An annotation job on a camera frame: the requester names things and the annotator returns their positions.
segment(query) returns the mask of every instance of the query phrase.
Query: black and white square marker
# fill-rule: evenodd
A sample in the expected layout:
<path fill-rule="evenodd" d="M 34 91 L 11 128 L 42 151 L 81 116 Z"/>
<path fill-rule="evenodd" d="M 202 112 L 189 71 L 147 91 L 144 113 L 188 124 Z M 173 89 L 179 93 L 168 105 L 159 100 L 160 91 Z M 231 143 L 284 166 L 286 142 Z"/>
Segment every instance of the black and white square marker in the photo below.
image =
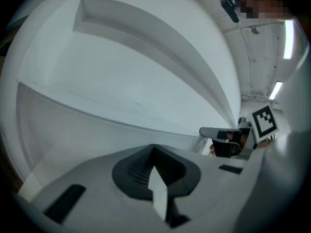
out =
<path fill-rule="evenodd" d="M 250 116 L 257 143 L 278 131 L 277 123 L 269 104 L 251 113 Z"/>

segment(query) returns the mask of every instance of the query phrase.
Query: black slot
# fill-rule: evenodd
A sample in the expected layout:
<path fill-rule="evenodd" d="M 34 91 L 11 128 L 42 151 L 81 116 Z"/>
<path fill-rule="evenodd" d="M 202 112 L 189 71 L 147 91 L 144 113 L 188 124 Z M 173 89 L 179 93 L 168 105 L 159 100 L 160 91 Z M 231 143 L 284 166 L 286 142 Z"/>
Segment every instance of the black slot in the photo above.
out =
<path fill-rule="evenodd" d="M 44 213 L 53 221 L 61 224 L 86 188 L 79 184 L 71 185 Z"/>
<path fill-rule="evenodd" d="M 232 172 L 232 173 L 236 173 L 236 174 L 240 174 L 243 171 L 243 168 L 235 167 L 235 166 L 228 166 L 228 165 L 221 165 L 219 169 Z"/>

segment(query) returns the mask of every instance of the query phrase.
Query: fluorescent light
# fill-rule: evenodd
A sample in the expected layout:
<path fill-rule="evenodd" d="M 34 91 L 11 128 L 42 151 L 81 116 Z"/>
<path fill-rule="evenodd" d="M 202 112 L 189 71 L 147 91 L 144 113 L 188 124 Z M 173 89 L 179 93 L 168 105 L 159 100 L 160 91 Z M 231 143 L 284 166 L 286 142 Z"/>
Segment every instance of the fluorescent light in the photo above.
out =
<path fill-rule="evenodd" d="M 282 86 L 282 82 L 277 82 L 269 99 L 273 100 Z"/>
<path fill-rule="evenodd" d="M 286 28 L 286 42 L 284 59 L 290 59 L 292 57 L 293 44 L 294 44 L 294 22 L 293 20 L 285 21 Z"/>

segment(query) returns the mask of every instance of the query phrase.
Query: white ceiling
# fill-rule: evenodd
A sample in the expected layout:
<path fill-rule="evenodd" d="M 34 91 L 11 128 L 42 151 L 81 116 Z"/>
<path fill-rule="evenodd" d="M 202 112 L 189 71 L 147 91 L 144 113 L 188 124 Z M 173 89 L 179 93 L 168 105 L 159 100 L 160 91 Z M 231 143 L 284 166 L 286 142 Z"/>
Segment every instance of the white ceiling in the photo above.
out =
<path fill-rule="evenodd" d="M 294 49 L 292 58 L 284 60 L 285 25 L 275 19 L 241 18 L 246 42 L 237 23 L 234 23 L 221 7 L 220 0 L 197 0 L 213 17 L 225 35 L 233 54 L 240 81 L 243 100 L 249 98 L 266 100 L 277 81 L 286 81 L 294 71 L 305 49 L 304 37 L 295 24 Z M 253 34 L 251 26 L 256 25 L 259 34 Z"/>

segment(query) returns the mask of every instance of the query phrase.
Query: finger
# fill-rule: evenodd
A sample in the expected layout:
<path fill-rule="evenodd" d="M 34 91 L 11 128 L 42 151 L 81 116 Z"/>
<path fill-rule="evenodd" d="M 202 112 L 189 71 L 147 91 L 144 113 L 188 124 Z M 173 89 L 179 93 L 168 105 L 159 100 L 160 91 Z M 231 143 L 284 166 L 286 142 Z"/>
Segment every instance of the finger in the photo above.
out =
<path fill-rule="evenodd" d="M 232 139 L 233 139 L 233 134 L 227 134 L 227 138 L 228 138 L 229 141 L 232 141 Z"/>

